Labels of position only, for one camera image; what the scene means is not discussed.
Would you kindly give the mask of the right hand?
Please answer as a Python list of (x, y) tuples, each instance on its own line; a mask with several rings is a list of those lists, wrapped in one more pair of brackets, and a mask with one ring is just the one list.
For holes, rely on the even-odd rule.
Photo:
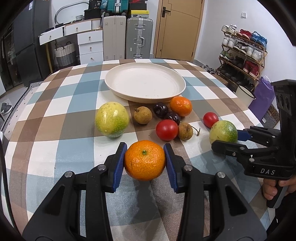
[[(276, 188), (276, 180), (271, 180), (271, 179), (264, 179), (263, 180), (263, 185), (262, 185), (262, 192), (264, 197), (267, 200), (272, 200), (274, 196), (276, 196), (278, 190)], [(285, 195), (288, 195), (290, 193), (293, 193), (296, 191), (296, 177), (295, 175), (292, 176), (289, 180), (286, 181), (279, 181), (279, 186), (280, 187), (288, 187)]]

